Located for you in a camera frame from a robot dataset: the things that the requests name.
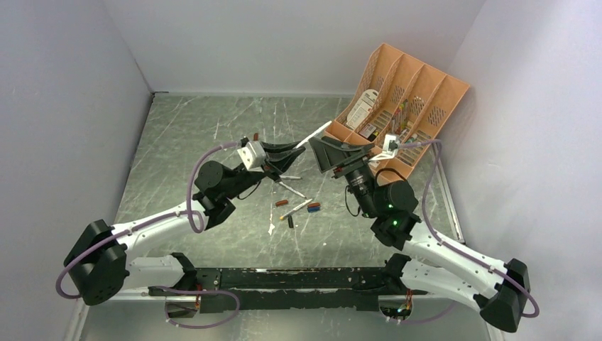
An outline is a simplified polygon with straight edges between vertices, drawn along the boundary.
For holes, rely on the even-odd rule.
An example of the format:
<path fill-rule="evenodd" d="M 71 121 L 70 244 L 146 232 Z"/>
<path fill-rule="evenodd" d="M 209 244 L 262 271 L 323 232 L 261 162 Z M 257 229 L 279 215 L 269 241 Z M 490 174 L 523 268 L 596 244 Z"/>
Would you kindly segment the white product card package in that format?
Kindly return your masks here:
<path fill-rule="evenodd" d="M 371 113 L 377 99 L 377 90 L 365 90 L 347 114 L 344 125 L 355 130 Z"/>

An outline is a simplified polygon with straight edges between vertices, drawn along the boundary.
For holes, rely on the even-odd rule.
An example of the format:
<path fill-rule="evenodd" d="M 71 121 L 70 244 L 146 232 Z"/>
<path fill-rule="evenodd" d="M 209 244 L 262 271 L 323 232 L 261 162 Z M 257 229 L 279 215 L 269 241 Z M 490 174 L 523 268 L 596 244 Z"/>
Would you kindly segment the aluminium rail frame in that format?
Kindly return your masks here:
<path fill-rule="evenodd" d="M 180 291 L 325 291 L 349 289 L 366 295 L 402 294 L 408 289 L 434 292 L 449 284 L 453 289 L 474 289 L 474 283 L 440 268 L 405 263 L 400 267 L 238 269 L 195 268 L 176 265 L 174 276 L 160 279 L 143 269 L 129 273 L 125 269 L 101 271 L 88 277 L 72 279 L 88 305 L 100 304 L 121 290 L 151 287 Z"/>

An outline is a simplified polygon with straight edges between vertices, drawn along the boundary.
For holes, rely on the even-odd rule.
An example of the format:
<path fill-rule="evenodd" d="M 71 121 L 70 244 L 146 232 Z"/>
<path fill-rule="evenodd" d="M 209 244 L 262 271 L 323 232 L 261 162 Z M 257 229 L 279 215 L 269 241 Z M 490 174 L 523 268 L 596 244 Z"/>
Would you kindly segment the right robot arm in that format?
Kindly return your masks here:
<path fill-rule="evenodd" d="M 538 316 L 538 307 L 525 312 L 533 299 L 526 264 L 483 255 L 438 232 L 425 212 L 416 215 L 415 208 L 425 209 L 426 202 L 417 200 L 406 180 L 378 184 L 369 166 L 372 144 L 350 145 L 330 137 L 309 143 L 321 172 L 346 180 L 362 216 L 373 221 L 376 239 L 398 250 L 383 275 L 389 293 L 407 288 L 446 295 L 504 332 L 517 332 L 522 318 Z"/>

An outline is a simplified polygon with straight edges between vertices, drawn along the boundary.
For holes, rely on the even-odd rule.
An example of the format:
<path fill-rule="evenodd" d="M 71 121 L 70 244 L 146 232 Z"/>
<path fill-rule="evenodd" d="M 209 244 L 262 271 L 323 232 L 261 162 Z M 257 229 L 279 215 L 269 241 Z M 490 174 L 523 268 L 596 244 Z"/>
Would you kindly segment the markers in organizer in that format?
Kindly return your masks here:
<path fill-rule="evenodd" d="M 404 99 L 395 108 L 393 113 L 382 110 L 376 117 L 376 126 L 378 135 L 374 142 L 377 146 L 382 146 L 386 134 L 397 134 L 403 138 L 409 131 L 410 104 L 408 99 Z"/>

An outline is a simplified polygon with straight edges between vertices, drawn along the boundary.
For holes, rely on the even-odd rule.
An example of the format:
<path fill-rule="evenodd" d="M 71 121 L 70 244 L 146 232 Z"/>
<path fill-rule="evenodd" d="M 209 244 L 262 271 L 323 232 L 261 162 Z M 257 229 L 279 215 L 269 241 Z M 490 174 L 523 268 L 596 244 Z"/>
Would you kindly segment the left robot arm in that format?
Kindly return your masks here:
<path fill-rule="evenodd" d="M 152 248 L 224 222 L 232 200 L 267 178 L 275 183 L 305 151 L 303 141 L 270 144 L 244 138 L 206 151 L 193 166 L 184 202 L 138 220 L 89 223 L 63 261 L 57 294 L 98 305 L 117 293 L 163 286 L 185 296 L 195 289 L 196 269 L 180 254 L 147 257 Z"/>

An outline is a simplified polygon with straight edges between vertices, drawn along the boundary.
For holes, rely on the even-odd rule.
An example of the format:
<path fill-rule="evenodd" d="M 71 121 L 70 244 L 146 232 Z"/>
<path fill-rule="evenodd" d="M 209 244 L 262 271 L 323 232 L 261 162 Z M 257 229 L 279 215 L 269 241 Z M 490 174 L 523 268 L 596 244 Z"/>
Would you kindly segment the orange plastic desk organizer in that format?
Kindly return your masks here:
<path fill-rule="evenodd" d="M 386 134 L 422 143 L 437 137 L 469 88 L 383 43 L 368 59 L 351 103 L 324 134 L 349 144 L 373 144 L 373 154 L 383 151 Z"/>

